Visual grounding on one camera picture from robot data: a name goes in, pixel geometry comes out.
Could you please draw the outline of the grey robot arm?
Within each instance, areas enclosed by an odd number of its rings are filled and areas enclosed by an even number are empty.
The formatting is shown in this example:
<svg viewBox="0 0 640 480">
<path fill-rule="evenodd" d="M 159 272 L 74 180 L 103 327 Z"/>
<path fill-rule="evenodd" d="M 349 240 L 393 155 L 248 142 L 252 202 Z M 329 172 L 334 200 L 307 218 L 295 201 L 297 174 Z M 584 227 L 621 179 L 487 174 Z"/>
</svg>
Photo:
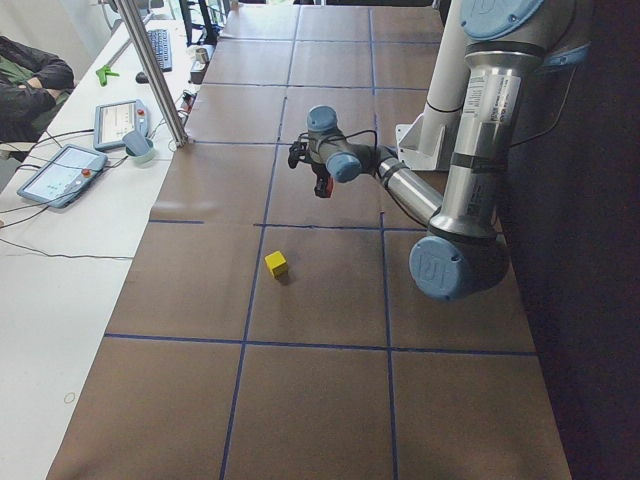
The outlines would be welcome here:
<svg viewBox="0 0 640 480">
<path fill-rule="evenodd" d="M 590 1 L 453 1 L 423 112 L 396 128 L 396 144 L 351 143 L 329 106 L 312 108 L 289 150 L 308 164 L 315 193 L 376 177 L 427 235 L 409 269 L 427 296 L 453 301 L 497 285 L 508 268 L 492 224 L 496 193 L 529 77 L 587 55 Z"/>
</svg>

